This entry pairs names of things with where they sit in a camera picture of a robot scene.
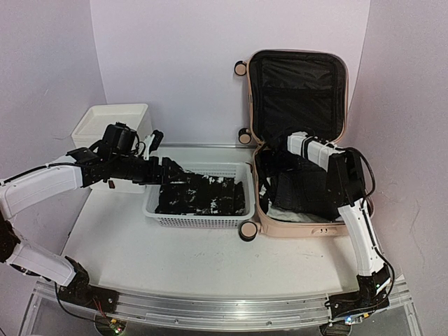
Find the laundry basket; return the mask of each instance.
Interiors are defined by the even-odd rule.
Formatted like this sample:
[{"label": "laundry basket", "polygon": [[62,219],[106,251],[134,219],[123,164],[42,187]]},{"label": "laundry basket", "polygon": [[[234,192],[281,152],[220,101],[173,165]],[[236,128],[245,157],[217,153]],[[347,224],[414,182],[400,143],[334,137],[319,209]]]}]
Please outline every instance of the laundry basket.
[{"label": "laundry basket", "polygon": [[255,213],[255,194],[251,166],[246,163],[182,163],[182,168],[190,172],[219,176],[234,177],[235,183],[242,182],[244,202],[246,205],[240,216],[199,216],[195,214],[171,215],[155,213],[159,205],[160,185],[149,185],[146,189],[143,212],[147,217],[159,221],[162,226],[178,228],[237,228],[238,225],[252,218]]}]

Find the open suitcase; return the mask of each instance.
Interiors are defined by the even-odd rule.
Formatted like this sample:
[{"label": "open suitcase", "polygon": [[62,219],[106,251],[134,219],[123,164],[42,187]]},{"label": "open suitcase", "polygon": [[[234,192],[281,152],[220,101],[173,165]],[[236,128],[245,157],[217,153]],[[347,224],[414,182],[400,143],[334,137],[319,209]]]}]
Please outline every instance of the open suitcase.
[{"label": "open suitcase", "polygon": [[[346,235],[337,210],[325,200],[326,172],[286,150],[287,136],[294,132],[335,143],[342,138],[348,87],[343,61],[320,52],[262,50],[237,62],[234,72],[248,81],[251,128],[241,129],[239,140],[248,144],[253,137],[257,143],[253,175],[260,219],[244,223],[240,237],[250,241],[258,232],[271,237]],[[294,211],[285,208],[311,209],[307,213],[323,217],[299,215],[298,222],[290,216]]]}]

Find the white storage bin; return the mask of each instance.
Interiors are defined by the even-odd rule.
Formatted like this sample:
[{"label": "white storage bin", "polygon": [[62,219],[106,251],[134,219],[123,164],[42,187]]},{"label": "white storage bin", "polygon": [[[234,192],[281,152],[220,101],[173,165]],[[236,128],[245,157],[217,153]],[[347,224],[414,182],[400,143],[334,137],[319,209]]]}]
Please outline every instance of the white storage bin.
[{"label": "white storage bin", "polygon": [[[153,133],[151,117],[147,113],[147,104],[116,104],[92,106],[83,116],[71,134],[76,148],[89,147],[97,140],[102,139],[104,131],[109,124],[125,123],[137,131],[140,140]],[[115,185],[109,189],[107,183],[98,182],[90,187],[97,190],[112,190],[122,193],[144,193],[145,186],[133,184],[131,181],[111,179]]]},{"label": "white storage bin", "polygon": [[182,163],[182,168],[190,172],[222,177],[235,177],[235,183],[243,182],[246,210],[242,216],[198,216],[165,215],[155,213],[159,205],[160,185],[148,185],[143,203],[143,212],[147,217],[159,221],[162,226],[178,228],[237,228],[248,221],[255,213],[255,193],[251,167],[246,163]]}]

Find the white wall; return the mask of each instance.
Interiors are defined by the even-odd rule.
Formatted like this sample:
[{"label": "white wall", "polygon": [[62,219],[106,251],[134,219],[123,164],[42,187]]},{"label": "white wall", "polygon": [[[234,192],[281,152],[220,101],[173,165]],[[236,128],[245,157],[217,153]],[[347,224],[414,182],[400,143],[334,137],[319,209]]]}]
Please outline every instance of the white wall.
[{"label": "white wall", "polygon": [[249,126],[238,60],[266,48],[340,56],[354,88],[369,0],[91,0],[107,102],[147,102],[165,143],[234,144]]},{"label": "white wall", "polygon": [[376,173],[374,226],[424,334],[448,335],[448,3],[372,0],[346,143]]},{"label": "white wall", "polygon": [[[104,104],[88,0],[0,0],[0,176],[49,162],[73,148],[70,133]],[[17,216],[28,238],[60,253],[86,190]],[[0,264],[0,326],[16,335],[34,279]]]}]

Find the robotic arm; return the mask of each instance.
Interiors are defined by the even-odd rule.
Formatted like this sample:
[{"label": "robotic arm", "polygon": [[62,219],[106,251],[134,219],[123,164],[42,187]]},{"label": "robotic arm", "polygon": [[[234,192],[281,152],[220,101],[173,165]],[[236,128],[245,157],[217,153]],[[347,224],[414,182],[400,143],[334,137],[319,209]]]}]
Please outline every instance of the robotic arm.
[{"label": "robotic arm", "polygon": [[359,291],[330,296],[332,319],[345,319],[346,323],[352,324],[378,309],[388,307],[392,286],[388,292],[386,287],[393,281],[394,271],[379,251],[370,221],[365,201],[369,195],[365,193],[362,154],[354,148],[338,148],[305,132],[288,137],[288,150],[327,171],[329,198],[337,206],[355,250]]},{"label": "robotic arm", "polygon": [[61,286],[59,296],[64,301],[95,308],[93,298],[106,298],[101,306],[105,312],[112,312],[114,306],[109,299],[116,297],[115,291],[89,285],[88,273],[80,264],[27,240],[10,220],[42,200],[101,180],[125,179],[141,185],[168,183],[177,174],[177,166],[169,158],[164,157],[160,165],[158,157],[149,156],[162,138],[163,133],[154,131],[151,143],[139,154],[138,145],[132,150],[138,139],[136,131],[117,122],[109,125],[103,139],[90,148],[73,150],[55,162],[1,181],[0,262],[25,274],[53,280]]}]

